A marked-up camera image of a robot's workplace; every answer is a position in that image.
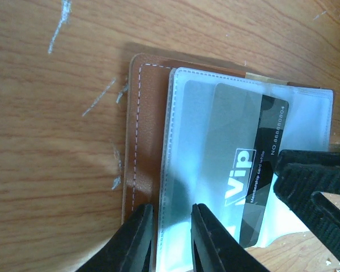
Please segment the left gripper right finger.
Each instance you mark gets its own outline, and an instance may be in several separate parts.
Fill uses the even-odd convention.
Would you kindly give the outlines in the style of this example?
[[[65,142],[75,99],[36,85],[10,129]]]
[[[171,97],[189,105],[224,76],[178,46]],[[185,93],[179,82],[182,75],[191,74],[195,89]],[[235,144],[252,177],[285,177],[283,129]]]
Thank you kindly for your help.
[[[191,240],[194,271],[262,271],[205,204],[192,206]]]

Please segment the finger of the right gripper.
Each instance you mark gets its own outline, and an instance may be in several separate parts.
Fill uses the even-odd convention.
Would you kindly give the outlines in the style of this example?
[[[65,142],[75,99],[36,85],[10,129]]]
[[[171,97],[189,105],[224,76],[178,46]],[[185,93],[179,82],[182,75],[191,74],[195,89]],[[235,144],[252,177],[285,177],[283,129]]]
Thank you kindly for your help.
[[[275,195],[340,261],[340,209],[324,193],[340,195],[340,152],[282,150]]]

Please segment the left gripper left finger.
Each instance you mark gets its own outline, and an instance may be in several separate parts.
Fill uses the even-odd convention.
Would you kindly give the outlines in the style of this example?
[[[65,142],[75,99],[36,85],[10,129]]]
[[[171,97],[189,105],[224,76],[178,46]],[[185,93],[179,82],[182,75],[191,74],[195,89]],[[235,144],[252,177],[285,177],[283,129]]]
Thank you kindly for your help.
[[[78,271],[151,271],[154,208],[139,205],[113,237]]]

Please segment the black VIP card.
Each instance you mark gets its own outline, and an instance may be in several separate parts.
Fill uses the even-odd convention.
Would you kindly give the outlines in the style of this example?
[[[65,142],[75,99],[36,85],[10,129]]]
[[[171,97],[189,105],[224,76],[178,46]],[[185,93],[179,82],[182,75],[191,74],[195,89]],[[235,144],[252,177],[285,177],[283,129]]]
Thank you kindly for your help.
[[[260,235],[287,113],[285,100],[215,86],[196,201],[244,248]]]

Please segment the brown leather card holder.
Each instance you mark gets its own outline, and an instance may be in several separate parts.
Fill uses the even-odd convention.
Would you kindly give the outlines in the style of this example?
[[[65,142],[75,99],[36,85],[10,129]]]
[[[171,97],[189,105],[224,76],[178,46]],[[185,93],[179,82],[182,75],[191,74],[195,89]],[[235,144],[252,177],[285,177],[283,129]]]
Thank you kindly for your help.
[[[288,102],[282,150],[329,148],[334,92],[152,54],[129,65],[122,217],[143,203],[154,208],[152,271],[190,271],[191,209],[197,203],[215,86],[219,83]],[[275,167],[257,243],[266,248],[307,227],[275,195]]]

